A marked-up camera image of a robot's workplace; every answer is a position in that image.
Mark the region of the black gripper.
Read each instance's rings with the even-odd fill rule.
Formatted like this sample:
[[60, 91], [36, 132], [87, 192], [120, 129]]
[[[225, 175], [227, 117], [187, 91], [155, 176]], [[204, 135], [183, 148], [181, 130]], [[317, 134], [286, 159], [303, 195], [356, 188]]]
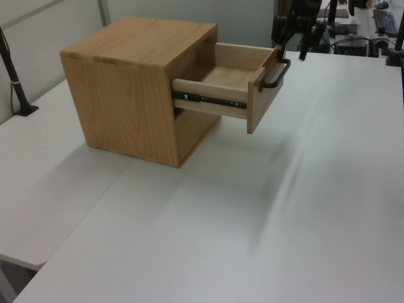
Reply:
[[318, 0], [292, 0], [290, 9], [285, 16], [276, 16], [273, 19], [271, 39], [276, 44], [276, 57], [282, 60], [291, 32], [305, 32], [300, 45], [299, 59], [304, 61], [309, 48], [319, 44], [326, 23], [316, 22], [322, 1]]

